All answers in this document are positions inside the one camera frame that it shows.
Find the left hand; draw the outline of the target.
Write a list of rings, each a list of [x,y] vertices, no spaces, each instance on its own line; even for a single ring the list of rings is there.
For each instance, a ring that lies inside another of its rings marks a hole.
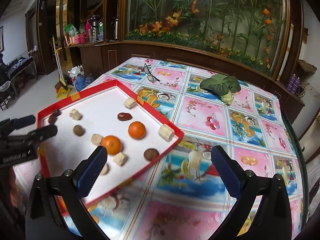
[[[20,194],[16,185],[15,172],[12,167],[6,167],[1,170],[1,186],[9,203],[13,207],[18,208]]]

